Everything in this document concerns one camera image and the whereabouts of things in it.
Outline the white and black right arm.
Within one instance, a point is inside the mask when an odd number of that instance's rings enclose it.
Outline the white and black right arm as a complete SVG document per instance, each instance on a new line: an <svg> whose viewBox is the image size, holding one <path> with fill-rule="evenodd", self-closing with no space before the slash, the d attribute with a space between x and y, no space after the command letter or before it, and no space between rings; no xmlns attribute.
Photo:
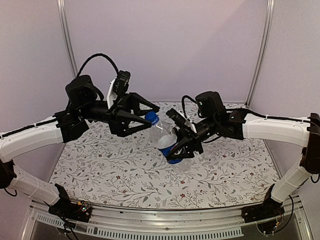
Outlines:
<svg viewBox="0 0 320 240"><path fill-rule="evenodd" d="M203 153L203 141L213 135L244 140L264 139L302 147L302 157L284 177L271 186L259 206L262 218L269 218L292 192L311 176L320 173L320 116L292 118L262 115L246 108L226 109L218 92L207 91L195 97L201 121L190 123L176 110L167 116L178 127L179 142L167 154L167 160L191 159Z"/></svg>

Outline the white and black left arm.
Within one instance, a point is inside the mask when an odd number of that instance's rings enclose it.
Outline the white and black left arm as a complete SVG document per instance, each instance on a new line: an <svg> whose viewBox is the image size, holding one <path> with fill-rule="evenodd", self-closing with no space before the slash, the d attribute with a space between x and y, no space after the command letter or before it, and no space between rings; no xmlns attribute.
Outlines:
<svg viewBox="0 0 320 240"><path fill-rule="evenodd" d="M46 183L25 172L14 158L49 145L68 143L89 130L88 123L102 122L111 134L127 137L152 126L149 111L160 108L135 92L127 92L130 73L120 71L110 83L107 96L87 74L77 76L66 87L69 104L43 121L0 134L0 187L22 192L43 201L63 216L74 213L74 205L62 186Z"/></svg>

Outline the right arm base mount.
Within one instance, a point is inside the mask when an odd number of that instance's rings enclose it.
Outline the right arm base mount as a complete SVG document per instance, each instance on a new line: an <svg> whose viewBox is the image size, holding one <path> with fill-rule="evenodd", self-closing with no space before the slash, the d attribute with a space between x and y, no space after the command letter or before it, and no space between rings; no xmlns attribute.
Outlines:
<svg viewBox="0 0 320 240"><path fill-rule="evenodd" d="M265 235L274 234L280 225L280 221L276 217L282 217L285 213L282 203L271 198L271 192L274 184L268 189L262 203L246 206L241 209L241 217L245 223L262 221L272 218L257 225L258 230Z"/></svg>

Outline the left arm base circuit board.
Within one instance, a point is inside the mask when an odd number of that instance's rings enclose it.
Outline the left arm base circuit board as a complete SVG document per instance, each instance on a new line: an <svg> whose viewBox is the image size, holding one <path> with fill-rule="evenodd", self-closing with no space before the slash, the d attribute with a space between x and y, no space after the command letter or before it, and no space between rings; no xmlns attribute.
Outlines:
<svg viewBox="0 0 320 240"><path fill-rule="evenodd" d="M48 212L63 219L88 223L92 214L92 205L84 200L72 202L63 186L57 183L54 186L58 190L59 199L49 206Z"/></svg>

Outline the clear Pepsi plastic bottle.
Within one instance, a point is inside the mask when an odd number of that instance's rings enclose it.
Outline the clear Pepsi plastic bottle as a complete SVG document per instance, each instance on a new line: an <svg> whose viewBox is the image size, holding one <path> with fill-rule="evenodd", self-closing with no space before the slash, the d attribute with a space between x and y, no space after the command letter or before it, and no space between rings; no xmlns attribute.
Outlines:
<svg viewBox="0 0 320 240"><path fill-rule="evenodd" d="M177 136L173 128L160 118L157 124L151 125L148 132L155 147L164 157L166 157L170 148L177 143ZM166 162L178 174L184 174L191 170L191 161L189 159L167 160Z"/></svg>

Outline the blue bottle cap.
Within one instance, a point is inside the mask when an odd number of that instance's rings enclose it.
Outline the blue bottle cap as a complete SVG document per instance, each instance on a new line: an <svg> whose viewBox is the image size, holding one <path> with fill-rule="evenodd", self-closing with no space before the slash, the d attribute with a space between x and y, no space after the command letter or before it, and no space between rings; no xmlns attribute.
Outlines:
<svg viewBox="0 0 320 240"><path fill-rule="evenodd" d="M149 111L145 116L144 119L149 121L152 125L156 125L158 123L159 116L154 111Z"/></svg>

